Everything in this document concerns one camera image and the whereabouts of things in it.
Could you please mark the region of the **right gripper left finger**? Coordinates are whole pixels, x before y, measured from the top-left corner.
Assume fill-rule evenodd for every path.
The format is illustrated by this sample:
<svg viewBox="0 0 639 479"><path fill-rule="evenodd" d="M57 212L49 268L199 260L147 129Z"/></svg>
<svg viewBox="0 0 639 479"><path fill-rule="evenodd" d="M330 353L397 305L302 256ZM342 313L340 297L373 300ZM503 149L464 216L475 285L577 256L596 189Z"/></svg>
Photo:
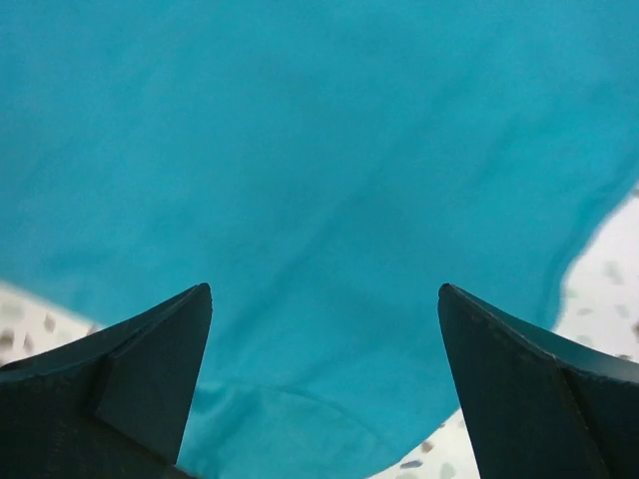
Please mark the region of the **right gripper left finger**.
<svg viewBox="0 0 639 479"><path fill-rule="evenodd" d="M201 283L2 366L2 477L188 477L177 460L212 311Z"/></svg>

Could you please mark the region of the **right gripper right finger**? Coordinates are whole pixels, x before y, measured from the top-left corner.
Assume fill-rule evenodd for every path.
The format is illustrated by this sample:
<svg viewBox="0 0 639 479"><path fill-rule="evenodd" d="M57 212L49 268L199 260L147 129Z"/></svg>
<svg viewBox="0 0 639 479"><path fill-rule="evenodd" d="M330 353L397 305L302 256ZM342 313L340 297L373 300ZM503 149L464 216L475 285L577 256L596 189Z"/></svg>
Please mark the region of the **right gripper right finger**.
<svg viewBox="0 0 639 479"><path fill-rule="evenodd" d="M449 283L438 317L481 477L637 478L637 363Z"/></svg>

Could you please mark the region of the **teal t shirt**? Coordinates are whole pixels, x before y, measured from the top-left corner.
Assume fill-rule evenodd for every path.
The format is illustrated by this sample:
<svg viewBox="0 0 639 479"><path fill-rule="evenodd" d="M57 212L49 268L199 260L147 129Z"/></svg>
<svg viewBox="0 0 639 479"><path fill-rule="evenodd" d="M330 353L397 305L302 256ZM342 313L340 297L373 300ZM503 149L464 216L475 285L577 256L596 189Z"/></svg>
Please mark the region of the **teal t shirt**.
<svg viewBox="0 0 639 479"><path fill-rule="evenodd" d="M634 1L5 1L1 276L198 283L181 465L364 478L458 405L439 288L553 325L638 179Z"/></svg>

